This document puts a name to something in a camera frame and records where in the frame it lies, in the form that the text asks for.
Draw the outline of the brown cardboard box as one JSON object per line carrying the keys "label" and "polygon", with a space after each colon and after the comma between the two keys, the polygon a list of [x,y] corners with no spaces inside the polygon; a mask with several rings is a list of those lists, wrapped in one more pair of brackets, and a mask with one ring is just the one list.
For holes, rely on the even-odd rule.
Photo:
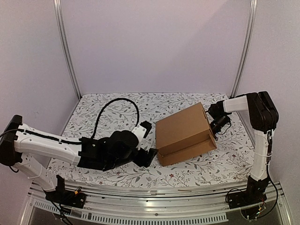
{"label": "brown cardboard box", "polygon": [[195,158],[217,148],[202,103],[156,122],[157,157],[162,166]]}

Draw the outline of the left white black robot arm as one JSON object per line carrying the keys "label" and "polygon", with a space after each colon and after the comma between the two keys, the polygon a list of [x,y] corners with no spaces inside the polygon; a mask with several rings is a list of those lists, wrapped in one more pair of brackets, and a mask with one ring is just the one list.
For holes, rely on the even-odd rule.
{"label": "left white black robot arm", "polygon": [[82,209],[86,194],[81,188],[67,190],[64,178],[47,170],[34,155],[103,172],[130,162],[147,168],[158,152],[153,148],[144,150],[141,147],[151,128],[152,125],[144,121],[131,131],[115,131],[110,137],[98,140],[66,138],[36,130],[24,124],[21,115],[14,115],[0,136],[0,163],[26,174],[42,188],[46,200]]}

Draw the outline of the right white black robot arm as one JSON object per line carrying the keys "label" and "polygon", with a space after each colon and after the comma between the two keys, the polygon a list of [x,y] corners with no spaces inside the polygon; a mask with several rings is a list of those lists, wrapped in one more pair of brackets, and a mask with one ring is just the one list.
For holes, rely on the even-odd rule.
{"label": "right white black robot arm", "polygon": [[230,209],[240,208],[267,199],[265,189],[272,182],[269,165],[273,135],[279,120],[278,111],[267,91],[243,94],[211,104],[208,114],[213,118],[210,127],[214,135],[230,124],[229,115],[247,111],[255,134],[255,156],[245,191],[229,192],[225,198]]}

